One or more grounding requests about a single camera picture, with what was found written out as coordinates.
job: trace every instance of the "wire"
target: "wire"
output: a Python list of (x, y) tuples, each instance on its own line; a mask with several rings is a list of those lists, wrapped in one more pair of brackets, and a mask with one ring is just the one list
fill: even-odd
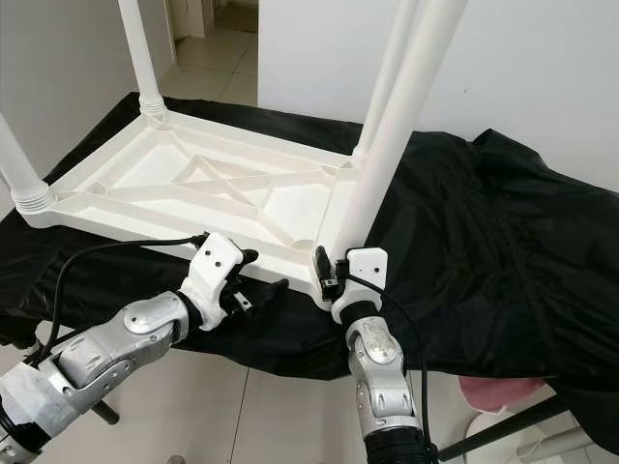
[(129, 242), (117, 242), (113, 244), (106, 244), (100, 246), (91, 246), (89, 248), (85, 248), (82, 251), (78, 251), (71, 258), (67, 260), (65, 265), (60, 270), (60, 274), (58, 275), (58, 280), (56, 280), (56, 291), (54, 294), (54, 303), (51, 307), (51, 332), (49, 333), (49, 338), (47, 339), (47, 343), (44, 348), (39, 352), (39, 355), (32, 360), (31, 365), (33, 367), (37, 367), (39, 363), (47, 358), (51, 353), (51, 349), (56, 345), (58, 332), (60, 331), (60, 321), (62, 317), (62, 299), (63, 299), (63, 288), (65, 277), (69, 273), (69, 270), (73, 266), (76, 260), (79, 258), (92, 253), (94, 251), (101, 251), (102, 249), (116, 248), (116, 247), (169, 247), (174, 245), (184, 245), (184, 244), (194, 244), (196, 246), (201, 246), (206, 240), (206, 234), (204, 235), (196, 235), (193, 237), (188, 237), (185, 239), (176, 239), (176, 240), (133, 240)]
[(381, 297), (383, 297), (385, 300), (388, 300), (393, 306), (395, 306), (404, 316), (404, 318), (406, 318), (406, 321), (408, 322), (408, 325), (410, 326), (411, 330), (413, 331), (413, 334), (415, 335), (415, 338), (417, 338), (417, 346), (419, 347), (418, 350), (418, 354), (419, 354), (419, 364), (421, 365), (421, 371), (422, 371), (422, 425), (424, 428), (424, 435), (426, 437), (426, 442), (427, 445), (429, 447), (433, 447), (432, 444), (432, 440), (430, 438), (430, 433), (429, 433), (429, 414), (427, 411), (427, 365), (426, 365), (426, 355), (424, 353), (424, 344), (422, 341), (421, 336), (419, 335), (419, 330), (417, 329), (417, 324), (415, 323), (415, 321), (413, 320), (412, 317), (410, 317), (410, 314), (408, 314), (408, 312), (406, 311), (406, 309), (404, 309), (404, 306), (402, 306), (400, 304), (400, 302), (398, 300), (396, 300), (394, 297), (392, 297), (389, 293), (385, 292), (384, 289), (374, 285), (371, 282), (368, 282), (367, 280), (363, 280), (362, 278), (358, 278), (354, 275), (350, 275), (350, 274), (346, 274), (343, 275), (341, 278), (347, 278), (348, 280), (351, 280), (353, 282), (357, 282), (360, 285), (363, 285), (367, 288), (369, 288), (370, 290), (373, 290), (374, 292), (378, 293)]

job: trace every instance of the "cable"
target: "cable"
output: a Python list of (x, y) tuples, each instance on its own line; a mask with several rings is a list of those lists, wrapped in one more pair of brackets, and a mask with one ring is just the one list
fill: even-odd
[[(86, 332), (91, 327), (92, 326), (90, 326), (90, 325), (84, 326), (84, 327), (81, 327), (79, 329), (72, 330), (72, 331), (70, 331), (70, 332), (68, 332), (68, 333), (66, 333), (66, 334), (56, 338), (56, 340), (54, 341), (54, 346), (58, 346), (59, 344), (64, 343), (68, 339), (73, 338), (74, 336), (79, 335), (82, 332)], [(24, 364), (29, 364), (30, 365), (30, 364), (32, 364), (32, 362), (34, 362), (36, 359), (39, 358), (39, 356), (41, 355), (42, 350), (44, 349), (44, 345), (42, 345), (40, 342), (39, 342), (39, 344), (41, 346), (39, 347), (39, 349), (37, 351), (35, 351), (31, 355), (29, 355), (26, 358), (24, 358), (24, 360), (23, 360)]]
[(393, 306), (395, 306), (404, 316), (404, 318), (406, 318), (406, 321), (408, 322), (408, 325), (410, 326), (411, 330), (413, 331), (413, 334), (415, 335), (415, 337), (417, 338), (417, 345), (419, 347), (419, 363), (421, 365), (421, 370), (422, 370), (422, 424), (424, 427), (424, 435), (426, 437), (426, 442), (427, 445), (429, 447), (433, 447), (432, 444), (432, 440), (430, 438), (430, 433), (429, 433), (429, 414), (427, 412), (427, 365), (426, 365), (426, 355), (424, 354), (424, 344), (422, 342), (422, 338), (419, 335), (419, 330), (417, 329), (417, 324), (415, 323), (415, 321), (413, 320), (412, 317), (410, 317), (410, 314), (408, 314), (408, 312), (406, 312), (406, 309), (404, 309), (404, 306), (402, 306), (398, 300), (396, 300), (394, 297), (392, 297), (389, 293), (385, 292), (384, 289), (374, 285), (371, 282), (368, 282), (367, 280), (363, 280), (362, 278), (358, 278), (354, 275), (350, 275), (350, 274), (346, 274), (343, 275), (341, 278), (347, 278), (348, 280), (351, 280), (353, 282), (357, 282), (360, 285), (363, 285), (367, 288), (369, 288), (370, 290), (373, 290), (374, 292), (378, 293), (381, 297), (383, 297), (385, 300), (388, 300)]
[(108, 248), (116, 248), (116, 247), (169, 247), (174, 245), (184, 245), (184, 244), (194, 244), (196, 246), (201, 246), (208, 235), (205, 233), (203, 235), (195, 235), (193, 237), (188, 237), (185, 239), (176, 239), (176, 240), (133, 240), (129, 242), (117, 242), (113, 244), (106, 244), (100, 246), (91, 246), (89, 248), (85, 248), (82, 251), (78, 251), (71, 258), (67, 260), (65, 265), (60, 270), (60, 274), (58, 275), (58, 280), (56, 280), (56, 291), (54, 294), (54, 303), (51, 307), (51, 332), (49, 334), (49, 338), (47, 339), (47, 343), (44, 348), (39, 352), (39, 355), (32, 360), (31, 365), (33, 367), (37, 367), (39, 363), (47, 358), (51, 353), (51, 349), (56, 345), (56, 341), (58, 338), (58, 331), (60, 330), (60, 320), (62, 316), (62, 298), (63, 298), (63, 286), (64, 280), (75, 263), (75, 261), (86, 254), (92, 253), (94, 251), (100, 251), (102, 249)]

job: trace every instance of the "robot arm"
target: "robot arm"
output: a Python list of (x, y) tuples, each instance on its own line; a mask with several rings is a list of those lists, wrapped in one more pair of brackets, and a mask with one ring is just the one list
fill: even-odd
[(212, 330), (226, 315), (251, 307), (235, 280), (256, 258), (257, 252), (210, 234), (178, 292), (128, 304), (56, 346), (38, 368), (21, 363), (0, 378), (0, 463), (32, 462), (47, 442), (191, 330)]
[(384, 289), (387, 253), (380, 248), (351, 249), (337, 263), (335, 276), (326, 265), (324, 249), (318, 250), (316, 258), (323, 296), (334, 300), (333, 318), (346, 329), (348, 365), (357, 382), (368, 464), (434, 462), (435, 452), (426, 441), (406, 382), (401, 347), (379, 312), (380, 295), (347, 278), (354, 276)]

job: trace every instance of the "black cloth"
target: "black cloth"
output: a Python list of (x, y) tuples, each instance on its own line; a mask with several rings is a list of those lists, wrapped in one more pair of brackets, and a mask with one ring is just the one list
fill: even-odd
[[(169, 109), (350, 154), (361, 127), (209, 101)], [(138, 114), (123, 99), (47, 177), (58, 179)], [(592, 438), (619, 453), (619, 196), (548, 169), (493, 130), (472, 143), (415, 132), (367, 245), (389, 253), (387, 291), (417, 321), (433, 370), (485, 377), (544, 377)], [(0, 315), (49, 318), (63, 263), (108, 243), (67, 227), (29, 228), (13, 211), (0, 223)], [(131, 301), (176, 289), (187, 262), (147, 249), (107, 250), (73, 267), (63, 323), (109, 319)], [(262, 285), (247, 279), (251, 291)], [(405, 318), (383, 314), (419, 368)], [(278, 375), (348, 373), (341, 326), (287, 291), (250, 320), (194, 333), (181, 348), (217, 353)], [(595, 415), (593, 411), (604, 410)]]
[(0, 345), (12, 344), (20, 350), (30, 348), (37, 341), (35, 330), (40, 319), (0, 316)]

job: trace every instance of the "pink object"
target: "pink object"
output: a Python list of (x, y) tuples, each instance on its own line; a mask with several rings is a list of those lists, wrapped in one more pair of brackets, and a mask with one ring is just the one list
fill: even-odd
[(473, 409), (501, 412), (545, 385), (541, 379), (485, 379), (458, 376), (464, 398)]

